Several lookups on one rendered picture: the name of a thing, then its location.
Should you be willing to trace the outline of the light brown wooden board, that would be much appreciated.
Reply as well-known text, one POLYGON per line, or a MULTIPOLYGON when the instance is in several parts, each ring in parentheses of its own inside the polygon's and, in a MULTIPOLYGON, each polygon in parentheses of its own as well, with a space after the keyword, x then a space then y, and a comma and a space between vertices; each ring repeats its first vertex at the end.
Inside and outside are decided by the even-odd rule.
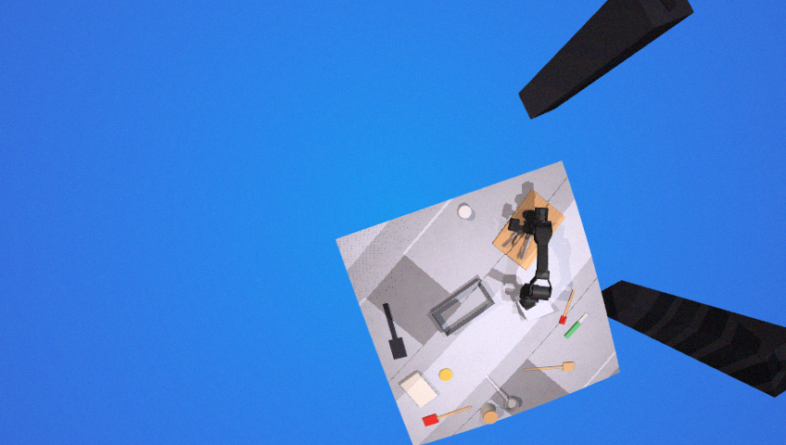
MULTIPOLYGON (((514 212, 511 218, 520 219, 520 225, 524 224, 525 218, 522 217, 522 212, 524 210, 535 210, 535 208, 549 208, 548 212, 548 221, 551 221, 551 228, 552 233, 554 233, 561 222, 564 220, 564 215, 560 213, 556 208, 554 208, 549 202, 547 202, 543 197, 536 193, 533 189, 528 192, 528 195, 520 204, 520 207, 514 212)), ((495 245, 499 250, 505 253, 510 259, 518 263, 522 266, 525 270, 529 268, 532 262, 537 257, 537 244, 534 241, 534 236, 530 235, 529 245, 526 248, 525 255, 523 259, 519 259, 520 254, 526 244, 527 238, 529 235, 523 234, 523 231, 520 231, 513 239, 511 236, 515 233, 508 230, 510 220, 506 223, 506 225, 502 228, 498 237, 494 240, 492 245, 495 245), (502 245, 511 239, 510 243, 503 247, 502 245)))

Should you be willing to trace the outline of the red spatula with tan handle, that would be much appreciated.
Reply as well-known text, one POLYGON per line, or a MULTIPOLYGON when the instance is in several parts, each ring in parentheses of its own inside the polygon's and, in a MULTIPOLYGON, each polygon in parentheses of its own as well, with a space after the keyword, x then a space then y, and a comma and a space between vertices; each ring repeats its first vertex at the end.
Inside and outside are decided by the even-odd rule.
POLYGON ((471 407, 470 406, 464 407, 464 408, 461 408, 461 409, 459 409, 457 411, 454 411, 454 412, 451 412, 451 413, 447 413, 447 414, 441 415, 439 417, 436 417, 436 414, 434 413, 434 414, 428 415, 426 417, 423 417, 423 422, 425 423, 425 426, 431 426, 433 424, 439 423, 439 421, 438 421, 439 418, 442 418, 442 417, 445 417, 445 416, 451 415, 451 414, 456 414, 456 413, 459 413, 459 412, 462 412, 462 411, 466 411, 468 409, 471 409, 471 407))

